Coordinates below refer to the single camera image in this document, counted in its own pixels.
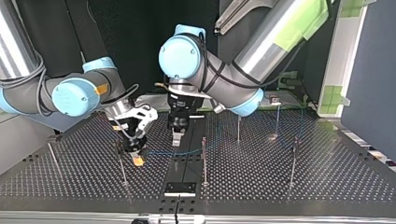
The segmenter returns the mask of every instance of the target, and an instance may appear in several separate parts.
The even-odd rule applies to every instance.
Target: light blue robot joint
[[[206,36],[205,29],[178,25],[175,35],[161,47],[159,63],[165,74],[171,78],[186,79],[195,76],[201,65],[201,51],[197,43],[190,37],[181,34],[200,33]]]
[[[21,111],[15,109],[12,105],[10,105],[6,97],[4,95],[4,90],[0,88],[0,108],[7,112],[8,114],[21,114],[21,115],[26,115],[25,113],[22,113]]]
[[[114,65],[113,60],[109,57],[103,57],[100,59],[96,59],[93,61],[90,61],[88,63],[84,63],[82,65],[82,69],[84,69],[84,73],[87,73],[91,70],[96,70],[96,69],[105,69],[105,68],[113,68],[117,69],[116,65]]]
[[[230,110],[241,117],[247,117],[259,107],[259,104],[262,102],[262,98],[264,98],[264,91],[262,89],[258,89],[249,100],[241,105],[230,108]]]
[[[93,111],[100,102],[96,87],[89,80],[72,77],[58,84],[52,92],[52,102],[63,114],[79,117]]]

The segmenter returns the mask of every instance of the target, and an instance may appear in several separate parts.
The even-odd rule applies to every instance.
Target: robotic arm
[[[105,110],[114,129],[123,133],[124,150],[140,158],[157,111],[129,100],[138,85],[126,91],[110,58],[84,63],[84,74],[49,78],[10,0],[0,1],[0,30],[0,108],[11,114],[61,112],[69,117]]]
[[[331,0],[278,0],[231,64],[206,50],[204,29],[178,25],[161,47],[160,66],[171,82],[195,88],[174,84],[169,90],[213,98],[219,102],[217,113],[229,109],[241,117],[250,115],[262,101],[265,79],[328,19],[331,4]]]

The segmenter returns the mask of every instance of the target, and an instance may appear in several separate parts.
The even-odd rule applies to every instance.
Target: black wall
[[[163,80],[158,52],[177,24],[205,28],[208,49],[217,53],[213,27],[219,0],[91,0],[90,4],[124,85],[139,83],[138,94],[154,90],[154,82]]]

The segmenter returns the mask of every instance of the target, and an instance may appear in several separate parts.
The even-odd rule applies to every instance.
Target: label
[[[108,91],[108,83],[95,88],[95,92],[97,95],[105,94],[107,91]]]
[[[129,128],[127,123],[121,124],[121,127],[122,127],[123,130],[126,130],[126,129]],[[114,131],[121,131],[121,128],[120,128],[119,125],[115,125],[115,126],[113,126],[113,130]]]

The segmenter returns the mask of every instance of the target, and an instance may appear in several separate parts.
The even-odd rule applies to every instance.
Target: metal rod
[[[56,165],[58,165],[58,159],[56,159],[55,152],[53,151],[52,145],[50,143],[47,143],[47,145],[49,146],[50,155],[52,156]]]
[[[121,154],[119,154],[119,159],[120,159],[120,166],[121,166],[121,170],[122,170],[122,177],[123,177],[123,179],[124,179],[123,184],[124,184],[125,186],[127,186],[127,185],[128,185],[128,181],[126,180],[125,167],[123,166],[123,163],[122,163]]]
[[[277,106],[277,110],[276,110],[276,129],[275,129],[276,137],[279,135],[279,133],[278,133],[279,117],[280,117],[280,105]]]
[[[206,138],[202,138],[202,154],[204,156],[204,186],[206,187],[209,183],[207,182],[207,171],[206,171]]]
[[[241,141],[241,116],[238,116],[238,143]]]

